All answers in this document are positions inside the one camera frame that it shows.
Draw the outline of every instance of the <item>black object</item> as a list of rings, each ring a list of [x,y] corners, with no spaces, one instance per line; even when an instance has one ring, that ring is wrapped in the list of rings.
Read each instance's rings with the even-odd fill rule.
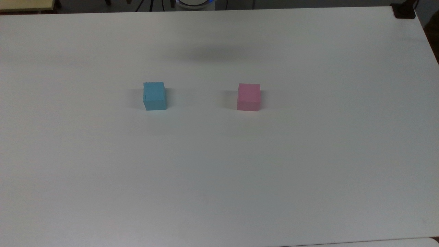
[[[59,0],[55,0],[55,6],[58,9],[62,8],[62,4],[61,4],[61,2]]]
[[[398,19],[414,19],[416,14],[413,9],[413,4],[419,3],[419,0],[407,0],[402,4],[390,4],[393,9],[393,14]]]

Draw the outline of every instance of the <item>foam block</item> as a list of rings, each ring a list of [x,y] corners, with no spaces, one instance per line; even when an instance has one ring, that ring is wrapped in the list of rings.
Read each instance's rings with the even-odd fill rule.
[[[147,111],[166,110],[166,92],[163,82],[143,83],[143,103]]]
[[[257,112],[261,108],[261,86],[259,84],[239,83],[238,111]]]

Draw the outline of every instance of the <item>table surface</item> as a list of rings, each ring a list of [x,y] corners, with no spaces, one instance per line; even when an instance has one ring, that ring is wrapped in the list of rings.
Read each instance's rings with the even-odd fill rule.
[[[333,243],[319,245],[320,247],[439,247],[439,243],[431,238],[369,241],[356,243]]]
[[[439,235],[439,67],[390,7],[0,16],[0,51],[0,246]]]
[[[52,10],[55,0],[0,0],[0,12]]]

